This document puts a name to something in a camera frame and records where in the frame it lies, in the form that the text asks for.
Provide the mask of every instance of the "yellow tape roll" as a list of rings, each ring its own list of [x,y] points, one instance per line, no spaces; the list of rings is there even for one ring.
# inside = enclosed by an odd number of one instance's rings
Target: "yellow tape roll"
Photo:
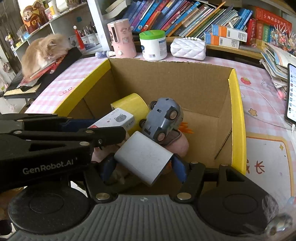
[[[133,128],[128,131],[130,136],[136,131],[141,131],[139,122],[142,119],[146,119],[150,111],[143,99],[136,93],[130,94],[118,101],[113,102],[111,104],[111,107],[113,109],[121,108],[133,114],[133,116],[135,117],[136,123]]]

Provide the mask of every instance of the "white box with cat drawing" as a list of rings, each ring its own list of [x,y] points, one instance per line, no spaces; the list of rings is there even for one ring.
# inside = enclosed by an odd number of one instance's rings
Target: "white box with cat drawing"
[[[89,128],[122,126],[126,131],[131,129],[135,124],[135,117],[123,109],[116,108],[114,111],[105,115],[102,119],[91,125]]]

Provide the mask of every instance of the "gray ribbed plate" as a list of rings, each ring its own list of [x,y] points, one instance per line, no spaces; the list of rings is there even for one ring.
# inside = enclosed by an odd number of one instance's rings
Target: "gray ribbed plate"
[[[98,204],[81,224],[53,235],[17,231],[9,241],[235,241],[205,225],[187,204],[168,195],[125,196]]]

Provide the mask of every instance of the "green lid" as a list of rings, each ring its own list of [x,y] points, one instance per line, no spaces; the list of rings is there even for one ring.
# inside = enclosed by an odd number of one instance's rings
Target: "green lid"
[[[143,40],[161,39],[165,37],[165,32],[163,30],[149,30],[140,33],[139,36]]]

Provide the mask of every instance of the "pink checkered tablecloth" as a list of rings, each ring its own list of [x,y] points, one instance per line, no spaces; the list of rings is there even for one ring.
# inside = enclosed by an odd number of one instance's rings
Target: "pink checkered tablecloth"
[[[142,54],[138,54],[137,58],[143,59]],[[26,113],[53,113],[70,92],[103,61],[95,57],[76,61],[38,96]],[[168,54],[163,61],[202,62],[236,70],[247,132],[247,176],[269,193],[281,189],[285,199],[294,195],[296,154],[293,138],[291,130],[288,130],[290,126],[283,120],[285,101],[279,97],[268,72],[213,57],[197,61]]]

